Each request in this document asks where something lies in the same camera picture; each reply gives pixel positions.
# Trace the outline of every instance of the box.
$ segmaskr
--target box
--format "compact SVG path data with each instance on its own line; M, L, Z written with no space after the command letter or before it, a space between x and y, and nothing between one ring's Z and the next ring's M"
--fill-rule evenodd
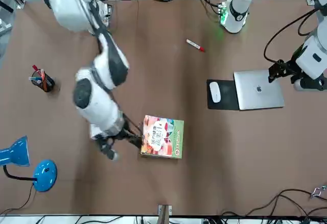
M184 121L146 115L143 121L141 154L182 158Z

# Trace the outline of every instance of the lamp shade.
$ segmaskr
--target lamp shade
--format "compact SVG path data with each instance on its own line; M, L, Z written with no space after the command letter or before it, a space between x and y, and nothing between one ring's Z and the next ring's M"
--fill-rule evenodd
M17 139L11 147L0 150L0 166L7 164L30 166L27 136Z

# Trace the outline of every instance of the blue desk lamp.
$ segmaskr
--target blue desk lamp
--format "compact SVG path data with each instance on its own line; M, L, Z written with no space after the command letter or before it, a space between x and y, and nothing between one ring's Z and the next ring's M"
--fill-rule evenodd
M16 177L9 174L7 164L11 163L18 166L30 166L27 136L16 140L11 147L0 150L0 166L3 166L6 176L16 180L33 181L35 190L39 192L50 190L56 182L57 166L50 159L43 160L37 165L32 178Z

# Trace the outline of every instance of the pen holder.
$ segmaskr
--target pen holder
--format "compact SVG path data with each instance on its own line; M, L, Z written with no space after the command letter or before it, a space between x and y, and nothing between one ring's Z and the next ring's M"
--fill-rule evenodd
M44 72L45 77L44 80L41 81L41 83L38 84L37 81L35 80L31 80L32 84L39 87L40 89L42 89L44 92L50 92L53 90L54 86L55 86L55 82L53 79L51 79L46 72ZM41 77L41 75L38 73L38 71L35 71L32 74L32 77Z

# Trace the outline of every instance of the brown table surface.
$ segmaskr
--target brown table surface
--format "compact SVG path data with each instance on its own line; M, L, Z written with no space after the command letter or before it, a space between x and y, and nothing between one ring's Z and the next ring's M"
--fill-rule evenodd
M58 179L16 213L145 215L169 204L174 215L245 214L285 188L312 191L326 183L326 93L296 92L284 78L282 109L219 111L206 103L207 79L232 80L236 70L268 68L267 41L309 9L305 0L254 0L247 25L231 35L200 0L114 2L111 30L130 63L116 99L135 122L150 114L182 119L185 128L181 160L142 158L122 141L115 145L121 158L112 162L89 139L88 124L72 102L75 73L95 57L96 39L61 27L44 4L27 3L17 13L0 70L0 148L27 135L31 167L8 169L31 176L40 160L50 158L57 163ZM303 31L316 24L310 18ZM276 38L269 57L291 57L303 42L297 26ZM186 44L187 38L206 52ZM57 95L31 85L27 77L33 64L61 83ZM4 174L0 182L1 210L26 200L29 182ZM324 204L302 193L288 196L308 210ZM283 199L275 212L299 214Z

